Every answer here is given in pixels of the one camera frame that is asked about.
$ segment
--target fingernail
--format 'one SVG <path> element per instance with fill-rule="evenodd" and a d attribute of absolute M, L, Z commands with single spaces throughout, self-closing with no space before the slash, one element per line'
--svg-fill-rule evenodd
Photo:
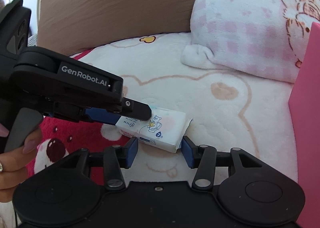
<path fill-rule="evenodd" d="M 9 130 L 0 124 L 0 137 L 7 137 L 9 135 Z"/>
<path fill-rule="evenodd" d="M 28 154 L 31 151 L 33 151 L 35 148 L 37 148 L 37 146 L 38 146 L 37 140 L 30 140 L 24 145 L 22 153 Z"/>

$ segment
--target screw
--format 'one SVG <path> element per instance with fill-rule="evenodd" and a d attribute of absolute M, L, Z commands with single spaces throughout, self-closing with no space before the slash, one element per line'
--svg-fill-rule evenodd
<path fill-rule="evenodd" d="M 195 181 L 195 185 L 198 187 L 208 187 L 211 185 L 211 182 L 207 179 L 201 178 Z"/>
<path fill-rule="evenodd" d="M 122 186 L 123 182 L 119 179 L 111 179 L 107 182 L 109 187 L 120 187 Z"/>

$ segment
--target wet wipes package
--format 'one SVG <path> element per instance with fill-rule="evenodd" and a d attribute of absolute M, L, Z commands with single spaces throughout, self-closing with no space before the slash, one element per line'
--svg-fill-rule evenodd
<path fill-rule="evenodd" d="M 154 108 L 149 121 L 121 116 L 116 126 L 127 137 L 175 153 L 191 121 L 183 112 Z"/>

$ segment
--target blue gripper pad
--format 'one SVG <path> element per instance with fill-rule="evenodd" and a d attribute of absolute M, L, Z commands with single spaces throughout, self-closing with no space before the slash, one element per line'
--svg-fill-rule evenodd
<path fill-rule="evenodd" d="M 121 117 L 121 115 L 109 113 L 105 109 L 99 109 L 94 107 L 86 109 L 85 114 L 87 114 L 95 122 L 105 123 L 109 125 L 116 125 L 116 123 Z"/>
<path fill-rule="evenodd" d="M 126 165 L 130 168 L 132 166 L 132 163 L 134 161 L 134 158 L 136 157 L 137 155 L 137 152 L 138 152 L 138 138 L 137 137 L 133 137 L 129 140 L 128 143 L 131 142 L 131 140 L 134 139 L 132 141 L 131 144 L 129 144 L 128 146 L 128 155 L 127 155 L 127 160 L 126 160 Z"/>
<path fill-rule="evenodd" d="M 188 167 L 194 168 L 195 160 L 193 158 L 192 148 L 184 138 L 182 138 L 181 141 L 181 152 L 188 164 Z"/>

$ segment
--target finger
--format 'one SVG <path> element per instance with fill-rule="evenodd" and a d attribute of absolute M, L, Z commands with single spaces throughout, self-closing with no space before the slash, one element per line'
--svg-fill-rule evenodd
<path fill-rule="evenodd" d="M 38 127 L 34 132 L 28 135 L 24 142 L 24 148 L 22 152 L 28 154 L 33 151 L 41 143 L 42 140 L 42 131 Z"/>
<path fill-rule="evenodd" d="M 31 141 L 29 139 L 35 140 L 36 145 L 40 144 L 42 139 L 41 130 L 36 130 L 32 134 L 30 134 L 26 139 L 26 144 L 28 144 Z M 4 172 L 17 171 L 25 167 L 30 161 L 32 161 L 36 157 L 37 150 L 35 149 L 33 149 L 31 152 L 27 154 L 24 154 L 23 149 L 25 146 L 22 146 L 10 152 L 0 154 L 0 163 L 2 164 Z"/>
<path fill-rule="evenodd" d="M 15 187 L 28 178 L 27 168 L 24 167 L 14 172 L 1 172 L 0 190 Z"/>
<path fill-rule="evenodd" d="M 8 135 L 9 130 L 0 123 L 0 137 L 7 137 Z"/>
<path fill-rule="evenodd" d="M 0 190 L 0 203 L 8 203 L 12 201 L 12 196 L 16 187 Z"/>

